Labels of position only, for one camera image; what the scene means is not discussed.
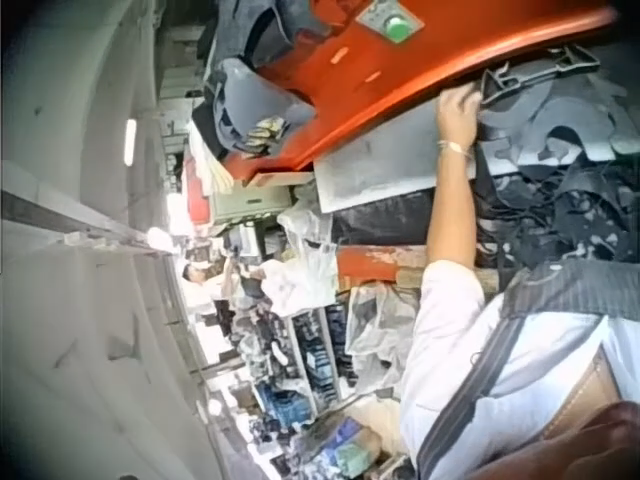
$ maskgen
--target hand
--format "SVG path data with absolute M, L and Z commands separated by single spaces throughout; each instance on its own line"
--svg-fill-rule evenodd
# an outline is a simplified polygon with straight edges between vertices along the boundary
M 454 142 L 468 151 L 478 132 L 478 109 L 482 94 L 473 92 L 473 84 L 443 90 L 436 107 L 440 139 Z

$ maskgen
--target white shirt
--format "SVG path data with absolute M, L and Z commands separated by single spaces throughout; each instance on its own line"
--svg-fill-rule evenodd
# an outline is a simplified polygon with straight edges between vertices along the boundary
M 484 305 L 477 278 L 439 261 L 422 280 L 420 311 L 402 380 L 401 431 L 412 461 L 495 328 L 503 295 Z M 593 322 L 600 322 L 592 331 Z M 640 324 L 567 313 L 530 315 L 489 397 L 438 463 L 432 479 L 457 479 L 496 453 L 517 450 L 553 419 L 603 346 L 623 399 L 640 401 Z

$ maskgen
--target plastic bag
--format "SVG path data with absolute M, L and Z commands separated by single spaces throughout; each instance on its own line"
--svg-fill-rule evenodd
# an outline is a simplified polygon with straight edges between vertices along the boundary
M 375 282 L 351 290 L 345 352 L 350 355 L 376 353 L 391 360 L 392 352 L 413 328 L 418 313 L 418 295 L 389 284 Z
M 296 204 L 278 215 L 278 223 L 287 232 L 291 246 L 295 249 L 301 240 L 331 243 L 333 219 L 320 211 L 315 182 L 296 187 L 294 195 L 298 199 Z
M 351 290 L 345 351 L 358 375 L 357 393 L 399 385 L 418 308 L 413 290 L 380 282 Z
M 314 184 L 297 188 L 296 194 L 298 202 L 278 215 L 296 258 L 262 265 L 267 276 L 262 289 L 274 303 L 271 310 L 281 317 L 335 303 L 338 283 L 330 215 L 320 213 Z

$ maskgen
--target orange machine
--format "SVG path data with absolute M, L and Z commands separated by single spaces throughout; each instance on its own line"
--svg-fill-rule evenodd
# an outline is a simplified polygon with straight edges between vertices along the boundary
M 225 167 L 236 179 L 301 170 L 379 122 L 381 114 L 455 74 L 615 18 L 604 0 L 402 0 L 422 24 L 404 38 L 401 22 L 380 33 L 357 21 L 374 3 L 386 2 L 312 2 L 316 16 L 331 27 L 329 38 L 299 36 L 292 52 L 260 74 L 308 98 L 317 116 L 278 158 L 231 155 Z

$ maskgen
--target worker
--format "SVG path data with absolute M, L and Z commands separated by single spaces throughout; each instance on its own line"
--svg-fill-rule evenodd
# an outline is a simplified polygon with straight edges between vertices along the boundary
M 640 269 L 572 259 L 485 306 L 468 167 L 481 95 L 444 90 L 428 265 L 402 380 L 420 480 L 640 478 Z
M 233 310 L 248 310 L 264 297 L 260 288 L 264 271 L 240 265 L 234 256 L 221 256 L 206 269 L 187 264 L 182 277 L 201 285 L 213 301 L 229 301 Z

